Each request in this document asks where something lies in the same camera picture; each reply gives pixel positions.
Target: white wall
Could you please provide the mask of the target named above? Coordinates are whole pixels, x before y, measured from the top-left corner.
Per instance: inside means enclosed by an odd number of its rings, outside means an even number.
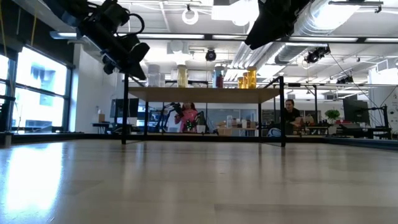
[[[111,99],[118,95],[117,82],[120,75],[107,75],[103,65],[83,51],[81,45],[75,45],[72,76],[72,100],[70,109],[70,131],[97,133],[92,127],[96,121],[97,109],[105,114],[105,120],[111,121]]]

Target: ceiling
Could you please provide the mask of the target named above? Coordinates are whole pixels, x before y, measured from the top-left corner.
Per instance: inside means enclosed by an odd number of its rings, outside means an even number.
[[[73,32],[71,27],[66,26],[62,21],[56,18],[43,4],[37,4],[39,0],[14,0],[25,10],[37,16],[40,20],[56,30],[62,32]],[[215,21],[211,19],[211,9],[213,0],[202,1],[200,6],[192,6],[199,12],[199,20],[194,25],[188,25],[182,21],[182,12],[186,8],[181,5],[168,5],[163,3],[120,4],[131,12],[141,15],[146,23],[144,32],[171,32],[182,33],[200,33],[200,34],[246,34],[249,26],[236,26],[232,21]],[[382,11],[374,13],[375,7],[362,7],[358,9],[343,25],[335,29],[330,35],[340,35],[347,37],[359,36],[388,36],[398,37],[398,1],[384,0]],[[131,19],[130,24],[120,27],[120,32],[134,32],[140,28],[136,19]],[[162,73],[170,73],[177,64],[173,60],[168,60],[166,40],[148,40],[151,50],[146,55],[144,63],[159,64]],[[204,41],[187,40],[190,53],[190,59],[186,62],[189,70],[209,70],[217,64],[228,64],[238,53],[240,42],[228,41]],[[206,62],[205,54],[207,49],[215,49],[217,61]],[[351,70],[355,82],[367,82],[368,69],[375,66],[377,62],[386,58],[398,58],[398,45],[391,44],[330,44],[331,55],[321,59],[318,63],[307,65],[303,62],[303,55],[293,60],[289,66],[286,66],[280,72],[283,72],[286,82],[331,82],[339,77],[341,69]]]

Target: monitor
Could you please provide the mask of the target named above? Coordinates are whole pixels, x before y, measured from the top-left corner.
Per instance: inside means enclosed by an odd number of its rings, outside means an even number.
[[[129,99],[128,103],[128,118],[136,118],[138,116],[138,98]],[[113,99],[111,103],[111,118],[122,118],[123,117],[123,99]]]
[[[370,124],[368,102],[361,100],[343,100],[345,120],[353,123]]]

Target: potted plant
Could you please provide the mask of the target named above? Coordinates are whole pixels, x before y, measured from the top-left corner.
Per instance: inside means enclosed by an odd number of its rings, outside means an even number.
[[[340,117],[340,112],[338,110],[328,110],[325,112],[326,117],[329,120],[330,124],[333,124],[337,118]],[[328,128],[328,134],[336,134],[337,132],[337,127],[336,126],[330,126]]]

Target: air duct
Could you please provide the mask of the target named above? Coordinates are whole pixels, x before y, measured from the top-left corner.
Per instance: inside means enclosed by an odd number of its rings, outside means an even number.
[[[329,5],[329,0],[315,0],[299,17],[293,35],[329,35],[344,24],[360,6]],[[307,47],[285,46],[275,58],[278,64],[288,64]]]

